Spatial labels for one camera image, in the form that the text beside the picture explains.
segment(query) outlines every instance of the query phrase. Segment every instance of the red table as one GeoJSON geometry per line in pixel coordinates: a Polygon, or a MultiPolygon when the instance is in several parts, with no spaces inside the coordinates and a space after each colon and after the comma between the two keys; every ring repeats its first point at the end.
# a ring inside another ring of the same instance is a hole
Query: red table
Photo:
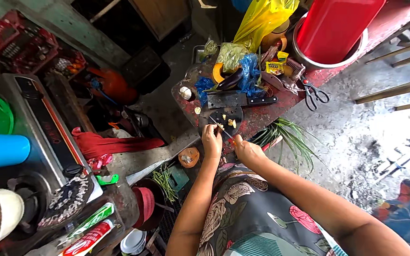
{"type": "MultiPolygon", "coordinates": [[[[368,26],[368,45],[363,50],[359,58],[375,48],[379,43],[386,40],[409,22],[410,2],[407,2],[407,0],[388,0],[379,14],[368,26]]],[[[199,115],[195,114],[194,109],[196,107],[200,107],[200,102],[198,99],[188,102],[183,99],[178,92],[182,86],[186,86],[190,88],[195,95],[197,95],[194,84],[201,76],[211,78],[213,64],[214,60],[211,60],[205,64],[193,65],[187,72],[185,78],[172,88],[172,95],[176,102],[192,125],[196,127],[199,125],[199,115]]],[[[319,87],[349,65],[329,70],[306,72],[305,76],[313,85],[319,87]]],[[[279,98],[278,103],[259,107],[243,108],[244,119],[238,131],[238,133],[242,135],[243,139],[251,138],[258,131],[269,125],[279,116],[284,114],[288,109],[292,108],[305,98],[304,93],[299,96],[295,96],[288,91],[279,91],[274,88],[273,92],[279,98]]],[[[224,148],[225,154],[233,151],[233,146],[231,143],[226,143],[224,148]]]]}

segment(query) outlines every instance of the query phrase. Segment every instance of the serrated knife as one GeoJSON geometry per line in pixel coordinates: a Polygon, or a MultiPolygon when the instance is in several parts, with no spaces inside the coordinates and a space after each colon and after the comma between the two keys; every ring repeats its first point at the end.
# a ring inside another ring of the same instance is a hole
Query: serrated knife
{"type": "Polygon", "coordinates": [[[208,93],[208,108],[226,108],[235,106],[253,106],[278,102],[278,97],[248,98],[246,93],[237,91],[219,91],[208,93]]]}

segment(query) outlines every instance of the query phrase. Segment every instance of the blue cylinder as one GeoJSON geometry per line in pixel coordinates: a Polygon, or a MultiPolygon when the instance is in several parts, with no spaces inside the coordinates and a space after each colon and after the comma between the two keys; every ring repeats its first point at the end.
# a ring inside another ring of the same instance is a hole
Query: blue cylinder
{"type": "Polygon", "coordinates": [[[30,141],[26,137],[0,134],[0,167],[22,163],[30,150],[30,141]]]}

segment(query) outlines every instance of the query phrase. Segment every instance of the pink strainer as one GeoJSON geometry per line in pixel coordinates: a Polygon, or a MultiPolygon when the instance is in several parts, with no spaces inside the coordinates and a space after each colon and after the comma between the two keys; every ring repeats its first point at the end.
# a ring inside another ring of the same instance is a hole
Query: pink strainer
{"type": "Polygon", "coordinates": [[[154,195],[151,190],[147,188],[133,187],[132,191],[137,198],[137,205],[139,206],[139,219],[134,224],[134,228],[140,227],[147,221],[154,211],[154,195]]]}

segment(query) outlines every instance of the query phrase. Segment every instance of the eggplant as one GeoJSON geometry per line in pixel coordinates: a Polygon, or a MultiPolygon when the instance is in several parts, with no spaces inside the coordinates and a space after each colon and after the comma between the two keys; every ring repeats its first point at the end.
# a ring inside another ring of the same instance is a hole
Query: eggplant
{"type": "Polygon", "coordinates": [[[243,69],[239,68],[235,73],[231,74],[228,78],[224,79],[218,84],[216,90],[225,91],[233,88],[238,82],[243,79],[243,69]]]}

